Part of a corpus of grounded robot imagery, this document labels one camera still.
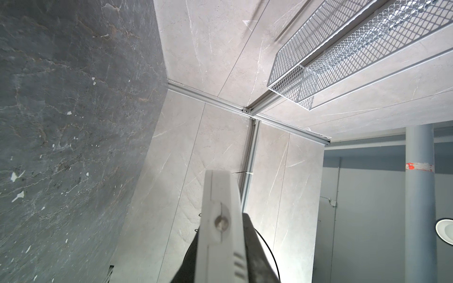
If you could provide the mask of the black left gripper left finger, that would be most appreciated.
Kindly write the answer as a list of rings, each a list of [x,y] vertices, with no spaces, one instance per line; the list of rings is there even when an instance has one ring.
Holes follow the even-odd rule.
[[[198,231],[171,283],[194,283],[197,263]]]

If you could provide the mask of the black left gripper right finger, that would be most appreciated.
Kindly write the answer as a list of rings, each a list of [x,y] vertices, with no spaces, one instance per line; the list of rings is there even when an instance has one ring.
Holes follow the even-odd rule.
[[[245,250],[250,283],[279,283],[260,243],[260,237],[247,213],[243,213]]]

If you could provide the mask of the white remote control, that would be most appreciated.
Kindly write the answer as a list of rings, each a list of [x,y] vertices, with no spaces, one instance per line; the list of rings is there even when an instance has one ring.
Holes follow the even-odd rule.
[[[205,172],[194,281],[249,282],[239,188],[229,171]]]

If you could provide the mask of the grey ceiling pipe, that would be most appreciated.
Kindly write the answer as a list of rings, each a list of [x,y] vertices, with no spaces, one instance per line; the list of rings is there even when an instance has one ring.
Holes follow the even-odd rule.
[[[406,129],[405,281],[437,282],[433,125]]]

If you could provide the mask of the round ceiling lamp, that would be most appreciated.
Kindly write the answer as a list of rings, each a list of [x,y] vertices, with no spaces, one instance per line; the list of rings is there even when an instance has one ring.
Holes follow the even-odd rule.
[[[453,219],[442,218],[435,224],[435,232],[439,239],[446,244],[453,246]]]

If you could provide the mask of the aluminium frame profile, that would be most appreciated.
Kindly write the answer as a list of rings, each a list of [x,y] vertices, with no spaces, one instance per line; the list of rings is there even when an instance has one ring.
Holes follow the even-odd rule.
[[[263,137],[257,140],[259,168],[252,175],[247,169],[247,158],[255,121],[231,103],[173,81],[169,82],[169,91],[197,100],[200,109],[176,210],[178,216],[198,218],[208,169],[235,172],[239,184],[245,177],[251,178],[246,205],[249,214],[317,215],[324,141],[315,139],[313,134],[259,119]]]

